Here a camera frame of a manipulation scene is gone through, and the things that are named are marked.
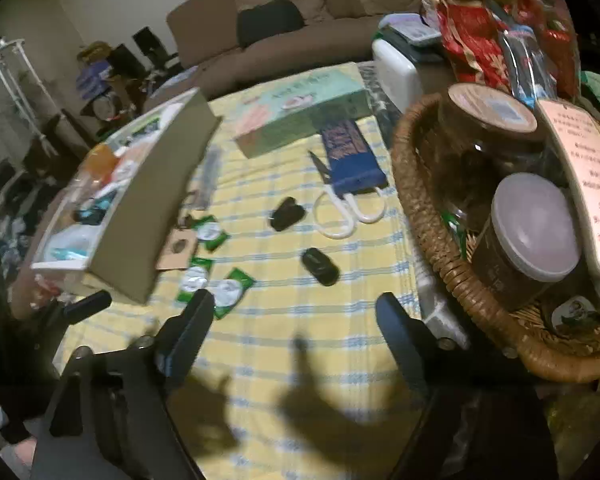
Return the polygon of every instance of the blue fabric pouch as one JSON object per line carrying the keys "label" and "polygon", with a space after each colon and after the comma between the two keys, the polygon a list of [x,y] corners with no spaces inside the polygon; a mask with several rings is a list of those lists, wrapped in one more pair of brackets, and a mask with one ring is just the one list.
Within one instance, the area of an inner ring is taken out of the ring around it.
{"label": "blue fabric pouch", "polygon": [[327,124],[318,129],[331,168],[331,185],[337,196],[382,187],[386,175],[355,121]]}

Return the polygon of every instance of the open cardboard box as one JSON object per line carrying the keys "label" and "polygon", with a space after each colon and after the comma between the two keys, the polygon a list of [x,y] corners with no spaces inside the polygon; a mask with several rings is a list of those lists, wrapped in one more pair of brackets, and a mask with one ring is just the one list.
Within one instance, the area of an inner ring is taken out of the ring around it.
{"label": "open cardboard box", "polygon": [[129,183],[119,190],[100,225],[94,227],[97,232],[93,232],[87,257],[49,257],[55,237],[67,229],[64,222],[71,207],[68,194],[39,244],[31,269],[61,282],[64,290],[75,294],[87,295],[104,288],[116,300],[146,302],[154,288],[156,259],[219,120],[194,88],[125,125],[107,140],[115,151],[176,103],[182,108],[157,134],[152,147],[138,160],[139,167]]}

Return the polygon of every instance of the tissue box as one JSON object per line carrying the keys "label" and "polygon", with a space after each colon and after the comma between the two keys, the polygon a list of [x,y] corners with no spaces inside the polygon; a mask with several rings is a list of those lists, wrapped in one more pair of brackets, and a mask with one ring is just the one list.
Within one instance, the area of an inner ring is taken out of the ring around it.
{"label": "tissue box", "polygon": [[[173,104],[182,107],[166,119],[162,113]],[[75,207],[71,193],[67,194],[43,235],[31,269],[81,296],[104,288],[116,301],[144,303],[154,288],[156,259],[217,124],[218,118],[195,88],[113,134],[107,139],[113,148],[142,134],[156,138],[139,155],[138,168],[99,225],[70,223],[67,213]],[[83,240],[81,250],[86,256],[57,259],[54,250],[63,239],[69,245]]]}
{"label": "tissue box", "polygon": [[262,155],[309,137],[325,124],[371,115],[364,85],[347,75],[344,66],[281,79],[255,98],[250,93],[233,117],[235,142],[244,155]]}

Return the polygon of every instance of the white container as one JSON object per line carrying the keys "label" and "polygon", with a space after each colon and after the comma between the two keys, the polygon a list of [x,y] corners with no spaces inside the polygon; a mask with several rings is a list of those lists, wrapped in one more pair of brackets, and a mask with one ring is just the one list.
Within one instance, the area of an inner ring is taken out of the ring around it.
{"label": "white container", "polygon": [[405,113],[423,95],[415,65],[385,40],[375,40],[372,49],[382,91]]}

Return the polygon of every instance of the white scissors handle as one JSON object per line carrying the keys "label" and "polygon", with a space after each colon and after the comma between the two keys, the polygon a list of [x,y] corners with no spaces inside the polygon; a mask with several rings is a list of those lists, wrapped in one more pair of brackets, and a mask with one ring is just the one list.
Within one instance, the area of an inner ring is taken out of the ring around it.
{"label": "white scissors handle", "polygon": [[[339,233],[328,232],[327,230],[325,230],[324,227],[322,227],[318,223],[318,219],[315,213],[318,209],[318,202],[320,202],[322,197],[325,195],[329,197],[331,203],[333,203],[335,208],[339,211],[340,215],[342,216],[343,220],[346,222],[344,230]],[[346,206],[344,205],[344,202],[340,200],[338,196],[334,193],[333,187],[331,187],[329,184],[324,186],[322,193],[320,193],[320,195],[318,195],[318,198],[315,199],[314,207],[312,208],[311,213],[314,216],[314,224],[315,228],[318,229],[318,232],[326,236],[327,238],[331,238],[332,240],[342,240],[343,238],[348,238],[353,234],[353,231],[356,230],[356,222],[353,219],[353,216],[347,210]]]}
{"label": "white scissors handle", "polygon": [[379,219],[381,219],[384,216],[384,213],[386,211],[386,198],[382,195],[382,191],[380,191],[379,188],[375,187],[374,190],[382,200],[382,209],[372,216],[365,215],[362,211],[360,211],[360,208],[358,207],[358,202],[356,202],[355,197],[351,193],[345,193],[343,196],[344,200],[347,202],[347,204],[349,204],[351,210],[358,217],[358,220],[360,220],[363,224],[375,224],[377,221],[379,221]]}

